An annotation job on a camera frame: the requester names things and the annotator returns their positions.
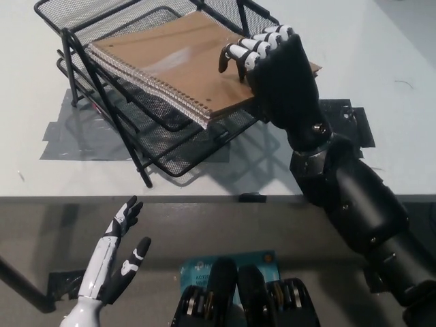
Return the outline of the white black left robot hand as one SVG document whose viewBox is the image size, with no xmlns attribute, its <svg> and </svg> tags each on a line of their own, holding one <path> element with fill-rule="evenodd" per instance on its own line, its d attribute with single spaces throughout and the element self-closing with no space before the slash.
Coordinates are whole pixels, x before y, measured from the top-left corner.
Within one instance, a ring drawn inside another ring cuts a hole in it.
<svg viewBox="0 0 436 327">
<path fill-rule="evenodd" d="M 132 196 L 110 221 L 97 242 L 82 279 L 78 291 L 80 304 L 111 305 L 135 277 L 151 245 L 149 237 L 144 237 L 138 243 L 118 270 L 113 271 L 113 265 L 121 240 L 130 227 L 138 222 L 142 206 L 143 203 Z"/>
</svg>

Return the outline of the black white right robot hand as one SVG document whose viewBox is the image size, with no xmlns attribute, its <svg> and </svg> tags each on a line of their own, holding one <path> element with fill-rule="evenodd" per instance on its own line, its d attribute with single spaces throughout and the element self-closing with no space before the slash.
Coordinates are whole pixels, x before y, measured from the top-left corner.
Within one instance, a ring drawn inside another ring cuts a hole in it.
<svg viewBox="0 0 436 327">
<path fill-rule="evenodd" d="M 289 25 L 274 25 L 252 37 L 225 45 L 219 72 L 235 61 L 240 82 L 246 81 L 263 115 L 287 134 L 294 151 L 312 151 L 332 131 L 320 109 L 315 70 L 299 34 Z"/>
</svg>

